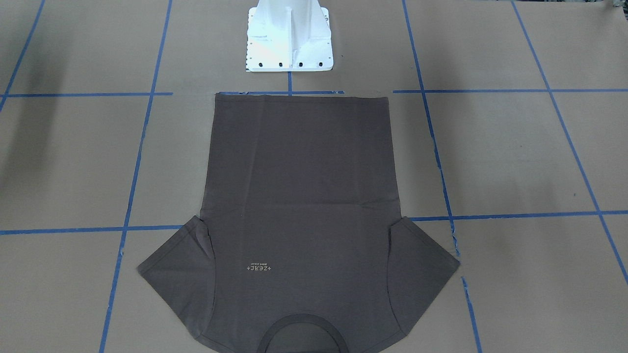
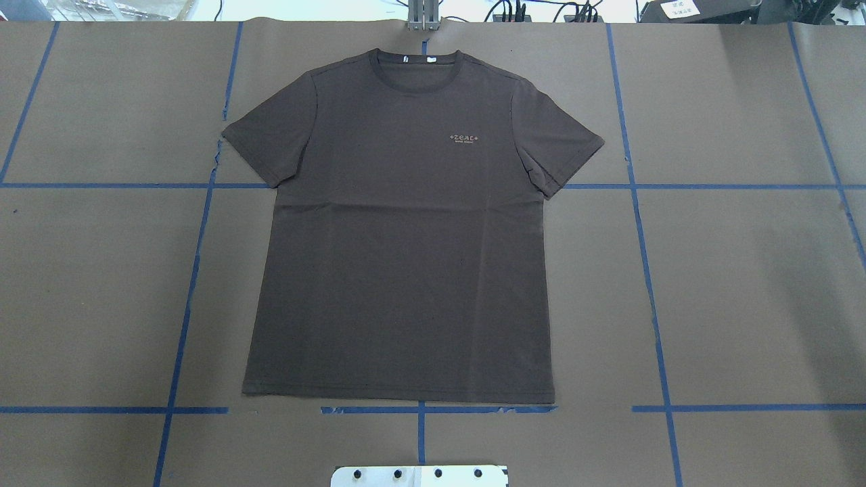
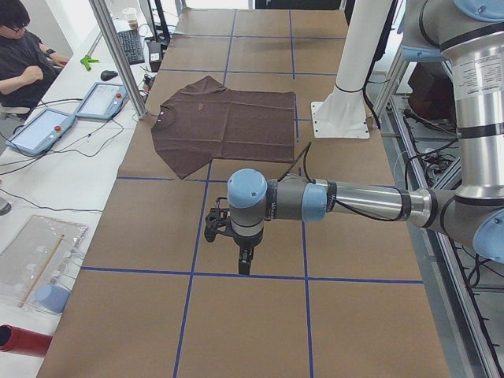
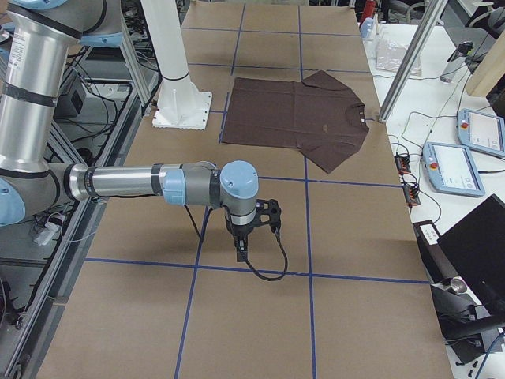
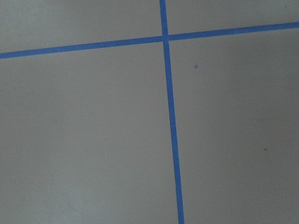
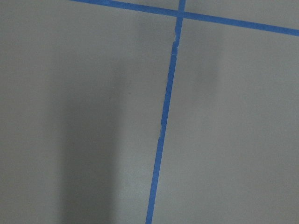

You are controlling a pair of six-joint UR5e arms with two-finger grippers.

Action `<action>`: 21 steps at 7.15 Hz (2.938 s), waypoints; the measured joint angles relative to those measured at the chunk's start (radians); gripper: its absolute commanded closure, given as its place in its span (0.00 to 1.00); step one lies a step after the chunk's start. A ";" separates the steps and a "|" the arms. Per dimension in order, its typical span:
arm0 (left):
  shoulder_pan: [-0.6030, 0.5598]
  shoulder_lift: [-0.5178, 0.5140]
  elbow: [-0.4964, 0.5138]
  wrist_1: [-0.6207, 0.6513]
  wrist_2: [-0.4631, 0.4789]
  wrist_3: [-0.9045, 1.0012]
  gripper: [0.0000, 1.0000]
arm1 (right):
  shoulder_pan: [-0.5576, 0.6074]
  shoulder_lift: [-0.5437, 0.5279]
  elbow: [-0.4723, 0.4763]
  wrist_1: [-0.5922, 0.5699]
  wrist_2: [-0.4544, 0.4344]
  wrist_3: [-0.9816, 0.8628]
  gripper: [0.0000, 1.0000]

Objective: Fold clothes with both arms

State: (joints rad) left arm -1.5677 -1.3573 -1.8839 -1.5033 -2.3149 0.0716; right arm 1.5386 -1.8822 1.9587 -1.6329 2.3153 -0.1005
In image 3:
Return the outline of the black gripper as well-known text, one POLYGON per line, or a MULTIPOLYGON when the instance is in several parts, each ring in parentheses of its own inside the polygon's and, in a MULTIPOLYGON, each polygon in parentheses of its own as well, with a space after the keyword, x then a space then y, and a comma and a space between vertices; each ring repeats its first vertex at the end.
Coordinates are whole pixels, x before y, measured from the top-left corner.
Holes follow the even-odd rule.
POLYGON ((253 236, 237 235, 233 237, 235 243, 239 246, 239 274, 250 275, 250 268, 253 261, 254 248, 261 242, 261 234, 253 236))

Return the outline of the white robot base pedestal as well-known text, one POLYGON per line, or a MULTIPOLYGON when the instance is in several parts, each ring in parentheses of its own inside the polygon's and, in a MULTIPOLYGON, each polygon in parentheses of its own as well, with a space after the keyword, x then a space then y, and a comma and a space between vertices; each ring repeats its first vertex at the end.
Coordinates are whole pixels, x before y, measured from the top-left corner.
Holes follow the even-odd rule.
POLYGON ((313 134, 317 139, 367 139, 365 83, 388 18, 396 2, 359 0, 354 3, 343 54, 332 93, 312 102, 313 134))

